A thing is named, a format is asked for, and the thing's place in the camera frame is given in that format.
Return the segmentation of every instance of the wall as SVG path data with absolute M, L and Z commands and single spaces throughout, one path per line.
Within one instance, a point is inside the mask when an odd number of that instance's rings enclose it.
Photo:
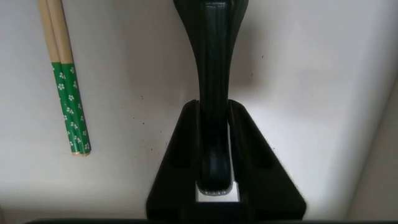
M 0 0 L 0 204 L 39 217 L 144 218 L 192 50 L 172 1 L 65 1 L 93 152 L 68 148 L 35 1 Z M 255 1 L 236 41 L 242 102 L 308 203 L 342 219 L 395 73 L 395 1 Z
M 349 213 L 352 220 L 398 220 L 398 82 L 366 161 Z

